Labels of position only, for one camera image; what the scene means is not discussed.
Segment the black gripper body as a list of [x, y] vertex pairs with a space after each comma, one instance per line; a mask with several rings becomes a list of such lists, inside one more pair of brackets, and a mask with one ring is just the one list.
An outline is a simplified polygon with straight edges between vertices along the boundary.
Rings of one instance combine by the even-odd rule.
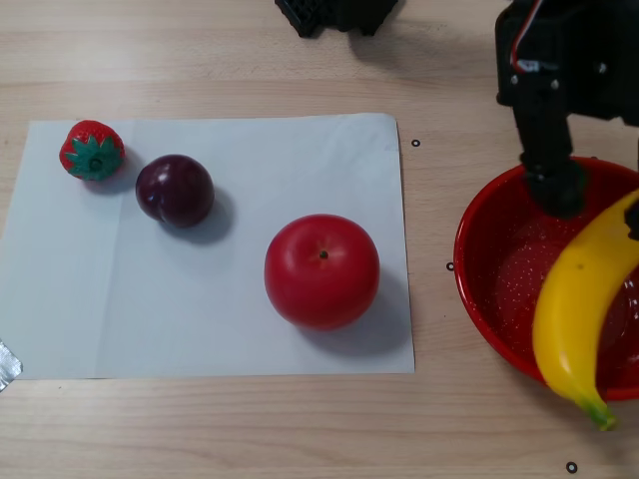
[[559, 69], [544, 72], [542, 79], [546, 90], [552, 81], [559, 83], [569, 113], [638, 124], [636, 18], [571, 19], [560, 30], [541, 20], [521, 42], [520, 55], [530, 57], [533, 46], [542, 50], [542, 59], [558, 61]]

